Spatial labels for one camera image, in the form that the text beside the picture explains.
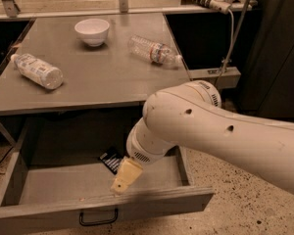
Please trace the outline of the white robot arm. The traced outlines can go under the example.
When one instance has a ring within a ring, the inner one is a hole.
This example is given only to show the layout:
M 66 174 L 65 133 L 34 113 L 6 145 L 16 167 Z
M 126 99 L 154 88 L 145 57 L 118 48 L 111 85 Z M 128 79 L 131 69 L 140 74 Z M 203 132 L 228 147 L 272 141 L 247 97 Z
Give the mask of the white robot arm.
M 121 194 L 174 146 L 204 152 L 236 165 L 294 195 L 294 123 L 224 110 L 205 80 L 150 95 L 126 140 L 111 191 Z

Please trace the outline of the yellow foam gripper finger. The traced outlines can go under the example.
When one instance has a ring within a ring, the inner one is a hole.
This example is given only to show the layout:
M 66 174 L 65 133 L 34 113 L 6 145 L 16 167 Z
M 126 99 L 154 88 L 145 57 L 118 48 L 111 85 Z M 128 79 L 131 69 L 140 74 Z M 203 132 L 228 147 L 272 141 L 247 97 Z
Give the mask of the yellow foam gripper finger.
M 111 191 L 116 195 L 123 194 L 141 175 L 143 167 L 132 158 L 124 157 L 118 168 Z

